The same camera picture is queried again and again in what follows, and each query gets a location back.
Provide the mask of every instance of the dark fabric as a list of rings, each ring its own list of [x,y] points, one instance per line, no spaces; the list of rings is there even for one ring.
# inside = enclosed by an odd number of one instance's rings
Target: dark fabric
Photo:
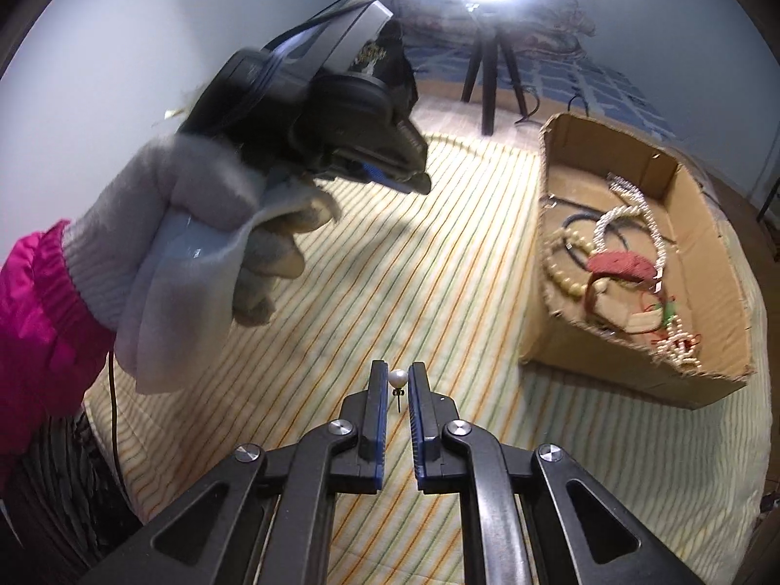
[[[38,431],[14,468],[5,505],[47,585],[75,584],[140,528],[83,413]]]
[[[32,559],[19,545],[3,515],[0,515],[0,574],[3,585],[41,585],[33,571]]]

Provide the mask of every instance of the white pearl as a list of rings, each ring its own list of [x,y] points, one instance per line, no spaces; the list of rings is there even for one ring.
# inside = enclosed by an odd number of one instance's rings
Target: white pearl
[[[403,389],[409,382],[409,372],[406,370],[393,370],[388,374],[388,382],[393,389]]]
[[[658,230],[658,225],[653,217],[653,212],[643,193],[632,185],[625,178],[617,177],[610,181],[609,188],[611,191],[619,195],[623,200],[629,204],[623,207],[615,207],[611,211],[607,211],[597,222],[594,229],[594,250],[598,253],[603,253],[606,250],[605,233],[607,225],[613,220],[619,217],[634,217],[641,216],[647,226],[647,230],[650,233],[650,238],[653,240],[653,244],[656,250],[655,268],[656,271],[662,271],[666,265],[666,249],[664,247],[664,240],[661,236],[661,232]]]

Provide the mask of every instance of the jewelry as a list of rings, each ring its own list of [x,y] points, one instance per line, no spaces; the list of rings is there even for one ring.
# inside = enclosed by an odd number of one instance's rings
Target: jewelry
[[[567,219],[563,220],[563,224],[561,224],[561,228],[568,228],[574,222],[580,222],[582,220],[588,220],[590,222],[598,222],[598,218],[600,218],[602,215],[604,214],[601,212],[599,212],[598,216],[592,214],[585,214],[585,213],[570,215],[567,217]],[[623,244],[624,250],[629,250],[629,243],[620,234],[620,231],[614,224],[609,224],[606,230],[609,231],[610,233],[615,234],[620,239],[620,242]],[[580,256],[574,252],[574,247],[568,242],[568,240],[565,240],[563,242],[563,246],[565,247],[568,256],[572,258],[572,261],[574,261],[576,265],[582,268],[584,271],[587,271],[585,262],[583,262],[582,259],[580,259]]]
[[[585,211],[586,213],[592,213],[595,216],[601,217],[604,215],[603,211],[599,211],[598,209],[594,209],[593,207],[588,207],[586,204],[582,204],[581,202],[577,202],[576,200],[570,200],[568,198],[562,198],[557,193],[547,193],[547,195],[544,195],[540,198],[540,202],[543,203],[542,209],[554,209],[558,206],[558,204],[566,204],[570,207],[576,207],[582,211]],[[640,231],[646,232],[646,228],[642,226],[642,224],[639,224],[638,222],[634,222],[632,220],[627,220],[625,223],[625,226],[621,224],[620,228],[637,228]],[[665,238],[667,242],[672,242],[669,238]]]
[[[599,218],[593,233],[595,252],[603,253],[607,250],[604,235],[607,226],[614,220],[617,220],[620,217],[641,217],[647,225],[647,230],[650,232],[650,239],[653,240],[653,246],[655,246],[656,258],[654,265],[656,279],[660,280],[664,273],[664,266],[666,265],[666,247],[664,246],[664,238],[662,238],[661,232],[658,230],[658,224],[656,224],[653,212],[650,210],[647,200],[642,192],[626,179],[610,174],[607,176],[607,180],[609,181],[610,190],[619,195],[627,204],[622,207],[615,207]]]
[[[388,373],[388,382],[392,387],[392,394],[398,398],[398,413],[400,413],[401,396],[404,394],[403,388],[409,382],[409,372],[406,370],[391,370]]]
[[[650,259],[632,251],[612,250],[594,253],[587,262],[591,269],[590,282],[585,291],[585,311],[597,316],[611,328],[627,334],[656,332],[664,327],[666,290],[662,282],[654,280],[654,267]],[[632,312],[631,307],[598,287],[599,281],[621,277],[646,289],[660,303],[656,310]]]
[[[669,318],[668,336],[655,344],[655,353],[677,367],[701,369],[701,361],[695,357],[696,337],[683,329],[683,320],[676,314]]]
[[[552,256],[553,249],[561,242],[568,242],[589,257],[594,251],[593,242],[588,242],[583,235],[580,235],[577,231],[573,231],[570,228],[556,228],[547,236],[545,245],[542,247],[542,263],[545,265],[545,270],[551,280],[555,281],[555,285],[568,294],[568,296],[572,298],[581,298],[584,296],[587,286],[572,281],[570,277],[567,277],[563,271],[559,269],[558,264],[555,263],[555,258]]]

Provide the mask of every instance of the tripod leg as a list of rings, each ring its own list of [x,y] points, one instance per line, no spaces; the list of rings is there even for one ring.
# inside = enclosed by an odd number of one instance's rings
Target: tripod leg
[[[526,105],[526,97],[523,94],[523,83],[520,81],[520,71],[517,69],[515,51],[512,50],[512,44],[507,40],[504,33],[499,31],[497,37],[498,45],[501,46],[501,52],[504,54],[506,68],[509,70],[509,78],[512,80],[512,88],[515,90],[517,105],[520,107],[520,115],[523,118],[528,118],[528,106]]]
[[[771,205],[772,200],[774,200],[777,197],[779,189],[780,189],[780,177],[778,178],[777,182],[775,182],[775,186],[772,187],[772,190],[767,196],[767,201],[763,203],[763,207],[761,208],[761,211],[758,212],[758,217],[756,217],[757,221],[761,222],[763,215],[769,210],[769,206]]]
[[[463,94],[460,100],[463,103],[471,101],[471,93],[474,90],[474,84],[477,82],[477,72],[480,71],[480,62],[482,61],[482,37],[477,33],[474,40],[474,46],[471,49],[471,58],[469,59],[469,68],[466,70],[466,79],[463,81]]]
[[[491,35],[482,47],[482,136],[493,136],[497,81],[498,41],[495,35]]]

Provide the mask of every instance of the white wall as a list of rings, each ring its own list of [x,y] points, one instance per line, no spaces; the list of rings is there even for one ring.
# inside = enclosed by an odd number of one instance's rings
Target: white wall
[[[689,150],[747,195],[780,124],[780,66],[736,0],[580,3],[596,22],[584,39],[592,58],[630,78]]]
[[[235,50],[331,1],[55,0],[0,79],[0,259],[86,210]]]

